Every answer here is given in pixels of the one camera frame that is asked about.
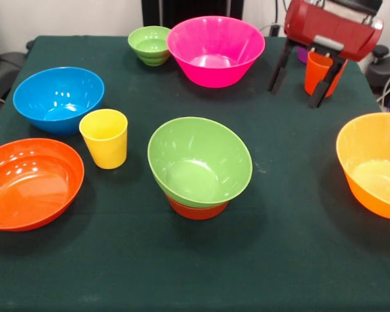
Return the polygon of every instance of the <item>magenta bowl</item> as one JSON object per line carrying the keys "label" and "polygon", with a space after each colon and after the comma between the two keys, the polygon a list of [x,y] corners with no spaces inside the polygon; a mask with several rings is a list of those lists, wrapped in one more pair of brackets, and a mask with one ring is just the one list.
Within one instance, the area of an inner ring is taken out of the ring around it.
{"label": "magenta bowl", "polygon": [[172,28],[166,43],[185,75],[207,88],[235,84],[266,46],[254,26],[225,16],[183,21]]}

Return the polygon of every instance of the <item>red-orange bowl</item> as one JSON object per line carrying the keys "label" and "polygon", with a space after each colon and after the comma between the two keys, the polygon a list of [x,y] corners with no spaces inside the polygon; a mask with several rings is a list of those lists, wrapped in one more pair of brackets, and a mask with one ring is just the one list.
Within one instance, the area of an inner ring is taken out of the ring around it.
{"label": "red-orange bowl", "polygon": [[214,218],[215,216],[218,216],[222,211],[224,211],[224,209],[228,205],[228,201],[226,201],[225,203],[221,203],[220,205],[208,208],[191,208],[182,205],[181,203],[178,203],[177,201],[171,199],[168,196],[166,197],[168,198],[169,204],[171,205],[172,209],[177,214],[191,220],[207,220]]}
{"label": "red-orange bowl", "polygon": [[50,223],[68,208],[83,179],[81,157],[59,141],[28,138],[0,146],[0,230]]}

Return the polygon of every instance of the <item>white wall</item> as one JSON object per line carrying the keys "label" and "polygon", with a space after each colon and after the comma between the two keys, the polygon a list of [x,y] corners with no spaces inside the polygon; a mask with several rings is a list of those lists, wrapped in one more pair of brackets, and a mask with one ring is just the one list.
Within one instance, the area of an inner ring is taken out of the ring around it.
{"label": "white wall", "polygon": [[0,53],[40,34],[125,36],[143,26],[140,0],[0,0]]}

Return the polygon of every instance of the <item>green bowl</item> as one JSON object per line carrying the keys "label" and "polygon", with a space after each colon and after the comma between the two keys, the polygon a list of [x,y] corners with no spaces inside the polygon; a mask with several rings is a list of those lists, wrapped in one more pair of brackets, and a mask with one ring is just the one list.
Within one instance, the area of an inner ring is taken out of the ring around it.
{"label": "green bowl", "polygon": [[224,125],[199,117],[161,125],[150,138],[148,159],[166,195],[193,208],[232,200],[247,187],[253,172],[244,142]]}
{"label": "green bowl", "polygon": [[169,28],[146,26],[134,30],[128,38],[130,47],[140,60],[148,66],[159,66],[165,63],[170,52],[166,46]]}

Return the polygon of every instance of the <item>table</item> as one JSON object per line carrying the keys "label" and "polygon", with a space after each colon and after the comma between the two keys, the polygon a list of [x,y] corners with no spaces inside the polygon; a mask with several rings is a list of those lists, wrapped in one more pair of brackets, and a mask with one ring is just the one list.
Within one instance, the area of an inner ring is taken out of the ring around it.
{"label": "table", "polygon": [[[282,44],[268,38],[239,83],[211,90],[173,59],[143,65],[124,37],[39,37],[15,86],[55,66],[96,72],[103,107],[129,118],[129,153],[101,170],[80,135],[57,138],[82,156],[84,184],[50,225],[0,232],[0,311],[390,311],[390,220],[354,199],[335,154],[340,128],[378,106],[353,62],[319,109],[295,58],[270,95]],[[13,91],[0,145],[55,138],[15,111]],[[151,134],[179,116],[223,123],[252,154],[250,186],[212,220],[175,214],[148,166]]]}

